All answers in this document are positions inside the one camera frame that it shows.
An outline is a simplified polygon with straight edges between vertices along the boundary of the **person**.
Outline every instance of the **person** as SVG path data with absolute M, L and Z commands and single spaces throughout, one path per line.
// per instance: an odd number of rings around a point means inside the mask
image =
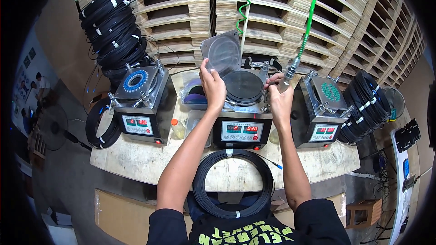
M 23 81 L 21 81 L 21 84 L 20 84 L 20 89 L 23 89 L 25 92 L 26 92 L 26 94 L 27 93 L 29 93 L 29 89 L 27 89 L 27 87 L 26 87 L 26 84 L 25 84 L 25 81 L 23 80 Z
M 30 118 L 27 117 L 26 110 L 24 108 L 21 110 L 21 115 L 23 116 L 23 127 L 24 127 L 26 133 L 29 135 L 30 134 L 30 127 L 31 127 L 30 123 L 31 123 L 31 121 L 30 121 Z
M 39 72 L 36 73 L 36 80 L 39 81 L 39 91 L 35 97 L 39 102 L 42 102 L 42 99 L 45 98 L 50 93 L 51 85 L 48 79 L 42 76 L 41 73 Z M 35 87 L 32 86 L 32 83 L 34 82 L 31 82 L 30 86 L 36 89 L 36 83 L 35 83 Z
M 222 219 L 214 217 L 196 206 L 189 191 L 203 154 L 213 123 L 223 108 L 226 87 L 217 71 L 206 68 L 205 59 L 200 66 L 200 79 L 208 100 L 204 117 L 189 133 L 182 145 L 165 167 L 157 184 L 156 211 L 150 215 L 149 245 L 225 245 L 225 244 L 340 244 L 350 245 L 350 239 L 342 226 L 333 202 L 326 199 L 311 199 L 309 179 L 297 155 L 290 127 L 293 88 L 279 93 L 276 85 L 283 74 L 267 79 L 273 122 L 277 128 L 282 162 L 286 199 L 294 212 L 295 229 L 280 223 L 270 212 L 270 204 L 259 213 L 242 218 Z M 188 200 L 193 220 L 189 238 L 183 219 L 183 204 Z M 251 205 L 258 196 L 250 193 L 239 205 L 220 204 L 228 211 L 242 210 Z

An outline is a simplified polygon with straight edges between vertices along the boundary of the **wooden table surface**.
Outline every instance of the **wooden table surface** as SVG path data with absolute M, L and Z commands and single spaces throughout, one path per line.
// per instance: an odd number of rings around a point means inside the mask
M 171 73 L 186 70 L 187 68 L 173 68 Z M 177 95 L 183 87 L 182 75 L 180 73 L 172 77 Z M 301 75 L 296 75 L 292 80 L 295 87 Z M 177 99 L 173 117 L 185 122 L 188 118 L 189 110 L 181 105 L 180 98 Z M 105 130 L 112 119 L 113 113 L 106 111 L 103 114 L 98 136 L 101 130 Z M 165 166 L 170 161 L 183 140 L 175 139 L 173 131 L 170 130 L 168 144 L 164 147 L 156 146 L 142 141 L 131 140 L 121 134 L 119 139 L 107 149 L 93 149 L 89 163 L 105 171 L 134 179 L 136 181 L 157 184 L 159 177 Z M 251 150 L 261 156 L 268 158 L 282 165 L 280 146 L 268 143 L 262 150 Z M 203 157 L 214 152 L 211 148 L 205 149 Z M 310 183 L 323 181 L 333 177 L 343 175 L 347 172 L 360 168 L 357 147 L 347 144 L 334 142 L 327 148 L 297 150 L 304 170 Z M 274 177 L 275 188 L 282 189 L 283 173 L 282 170 L 270 162 L 266 162 Z M 209 171 L 205 188 L 207 191 L 260 191 L 262 190 L 262 179 L 258 171 L 249 162 L 229 158 L 216 163 Z

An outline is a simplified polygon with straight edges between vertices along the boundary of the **wall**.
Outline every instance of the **wall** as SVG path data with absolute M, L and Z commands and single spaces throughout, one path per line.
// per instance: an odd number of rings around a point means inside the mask
M 424 173 L 433 165 L 434 152 L 429 148 L 429 134 L 427 128 L 427 103 L 429 97 L 429 85 L 434 80 L 432 69 L 425 56 L 421 56 L 410 75 L 406 78 L 399 90 L 406 101 L 410 118 L 416 118 L 421 133 L 421 139 L 417 142 L 419 155 L 419 171 Z M 417 208 L 424 202 L 430 183 L 432 171 L 419 179 L 419 195 Z
M 17 71 L 15 73 L 14 80 L 14 90 L 12 92 L 14 104 L 12 106 L 12 122 L 15 126 L 27 137 L 27 133 L 23 127 L 23 117 L 21 116 L 21 109 L 25 109 L 28 114 L 28 108 L 33 111 L 36 110 L 37 100 L 35 95 L 37 94 L 35 89 L 30 88 L 30 83 L 35 81 L 37 86 L 39 87 L 39 82 L 36 80 L 36 74 L 40 72 L 41 75 L 45 76 L 50 84 L 52 85 L 52 89 L 57 84 L 58 77 L 50 65 L 47 57 L 44 53 L 44 50 L 39 43 L 35 28 L 32 27 L 30 29 L 29 34 L 27 35 L 26 41 L 23 45 L 23 49 L 20 53 L 20 57 L 18 60 Z M 21 82 L 25 82 L 25 87 L 21 88 Z
M 87 84 L 95 64 L 88 57 L 90 44 L 80 27 L 73 0 L 48 0 L 36 21 L 35 31 L 57 76 L 85 108 L 98 93 L 107 93 L 109 80 L 104 76 L 97 78 L 97 72 Z

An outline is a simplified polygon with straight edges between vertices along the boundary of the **black wire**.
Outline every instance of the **black wire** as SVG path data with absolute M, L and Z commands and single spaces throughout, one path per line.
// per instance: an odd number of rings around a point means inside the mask
M 218 218 L 239 218 L 239 217 L 248 217 L 254 214 L 257 214 L 260 210 L 262 210 L 268 202 L 271 201 L 271 196 L 274 187 L 273 175 L 271 174 L 270 167 L 266 164 L 266 162 L 260 158 L 254 152 L 248 150 L 239 150 L 239 149 L 231 149 L 232 153 L 228 154 L 228 150 L 218 150 L 210 155 L 206 156 L 206 158 L 200 163 L 197 169 L 197 173 L 195 174 L 192 190 L 198 204 L 209 214 L 214 215 Z M 248 160 L 257 168 L 262 177 L 263 182 L 263 190 L 260 193 L 257 201 L 250 207 L 234 212 L 234 211 L 226 211 L 215 204 L 213 204 L 208 195 L 206 194 L 206 189 L 204 188 L 204 182 L 206 180 L 206 175 L 208 174 L 210 168 L 215 165 L 218 161 L 227 159 L 229 157 L 242 158 L 244 160 Z
M 91 108 L 89 115 L 86 118 L 85 133 L 86 138 L 91 146 L 98 149 L 104 149 L 112 146 L 121 134 L 121 128 L 118 126 L 117 112 L 114 111 L 111 123 L 107 130 L 97 138 L 96 128 L 100 120 L 100 116 L 108 109 L 110 98 L 103 98 Z
M 176 74 L 179 74 L 179 73 L 182 73 L 182 72 L 187 72 L 187 71 L 196 70 L 196 69 L 199 69 L 199 67 L 192 68 L 192 69 L 187 69 L 187 70 L 182 70 L 182 71 L 178 71 L 178 72 L 176 72 L 176 73 L 170 74 L 170 76 L 173 76 L 173 75 L 176 75 Z
M 84 107 L 84 92 L 85 92 L 85 90 L 86 90 L 86 86 L 88 85 L 88 82 L 89 82 L 91 76 L 94 74 L 96 68 L 97 68 L 97 66 L 94 67 L 94 69 L 92 70 L 92 72 L 91 72 L 90 75 L 88 76 L 88 79 L 86 80 L 86 83 L 85 83 L 84 88 L 83 88 L 82 106 L 83 106 L 83 110 L 84 110 L 84 112 L 86 113 L 86 115 L 88 115 L 88 112 L 86 111 L 86 109 L 85 109 L 85 107 Z
M 141 38 L 141 30 L 135 24 L 131 7 L 134 1 L 93 0 L 79 13 L 81 27 L 92 46 L 88 57 L 101 66 L 112 88 L 118 87 L 124 78 L 126 63 L 139 63 L 139 67 L 151 64 L 147 41 Z
M 375 129 L 381 128 L 391 117 L 389 102 L 381 88 L 377 87 L 378 84 L 371 75 L 361 70 L 344 90 L 347 106 L 353 105 L 354 109 L 339 133 L 338 139 L 341 142 L 357 143 Z

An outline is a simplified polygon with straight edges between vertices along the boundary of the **control panel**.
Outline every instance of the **control panel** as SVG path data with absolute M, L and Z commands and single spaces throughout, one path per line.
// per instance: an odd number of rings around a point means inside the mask
M 263 123 L 223 121 L 221 129 L 222 141 L 259 142 Z
M 316 124 L 309 142 L 332 141 L 338 125 Z
M 122 116 L 123 124 L 128 133 L 153 135 L 150 117 Z

